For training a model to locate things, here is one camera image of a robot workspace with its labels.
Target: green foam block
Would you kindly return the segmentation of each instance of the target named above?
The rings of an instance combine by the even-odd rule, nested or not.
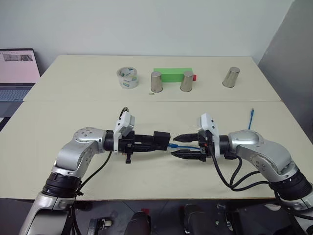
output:
[[[192,68],[154,68],[153,71],[162,74],[162,82],[181,82],[185,71],[192,71]]]

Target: laptop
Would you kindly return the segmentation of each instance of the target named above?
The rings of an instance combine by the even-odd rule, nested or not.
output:
[[[39,78],[33,49],[0,49],[0,118],[14,114]]]

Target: white table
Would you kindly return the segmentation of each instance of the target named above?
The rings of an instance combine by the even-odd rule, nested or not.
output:
[[[135,132],[171,132],[171,137],[195,133],[196,120],[208,112],[219,125],[220,134],[247,128],[250,110],[255,109],[252,129],[264,138],[285,146],[300,170],[313,182],[313,145],[285,105],[271,102],[24,102],[0,134],[0,197],[33,199],[50,174],[58,151],[77,129],[93,126],[113,129],[119,112],[127,105],[136,117]],[[85,177],[106,159],[96,155]],[[229,179],[238,162],[219,159]],[[239,177],[255,168],[244,161]],[[255,175],[246,183],[262,180]],[[182,198],[268,198],[268,186],[233,192],[223,185],[212,161],[182,160],[169,152],[135,153],[132,163],[113,155],[108,165],[83,189],[79,199],[182,199]]]
[[[137,69],[139,85],[122,89],[116,72]],[[180,83],[163,83],[151,95],[153,68],[191,67],[197,75],[191,92]],[[230,67],[241,72],[234,88],[222,85]],[[24,101],[273,101],[280,100],[251,57],[59,56]]]

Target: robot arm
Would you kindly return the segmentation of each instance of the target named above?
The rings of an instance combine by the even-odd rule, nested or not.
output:
[[[92,157],[103,153],[106,131],[88,127],[78,130],[73,139],[60,150],[51,174],[38,193],[20,230],[26,234],[61,234],[67,213],[75,202],[76,191],[81,185]],[[48,230],[44,224],[52,224]]]
[[[219,136],[218,139],[216,136],[219,133],[214,120],[208,114],[202,115],[200,120],[198,133],[180,135],[174,140],[198,141],[201,150],[178,150],[172,154],[179,158],[199,159],[204,162],[207,157],[214,157],[216,160],[220,154],[223,154],[226,159],[239,157],[247,160],[268,180],[282,207],[295,215],[303,231],[311,234],[313,232],[312,184],[300,172],[288,150],[251,130],[229,133],[228,136]]]
[[[170,133],[135,135],[134,117],[124,108],[114,131],[92,127],[75,132],[72,140],[58,153],[43,190],[38,193],[23,225],[21,235],[62,234],[68,212],[81,188],[81,179],[95,154],[122,152],[130,163],[133,152],[166,150]]]

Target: metal cup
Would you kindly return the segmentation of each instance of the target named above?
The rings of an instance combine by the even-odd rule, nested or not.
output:
[[[237,67],[231,67],[223,81],[223,86],[232,88],[235,86],[240,69]]]
[[[157,71],[151,73],[151,91],[158,93],[163,90],[161,76],[162,74]]]
[[[189,92],[192,90],[192,81],[194,79],[194,74],[191,71],[184,72],[184,78],[182,79],[180,89],[183,92]]]

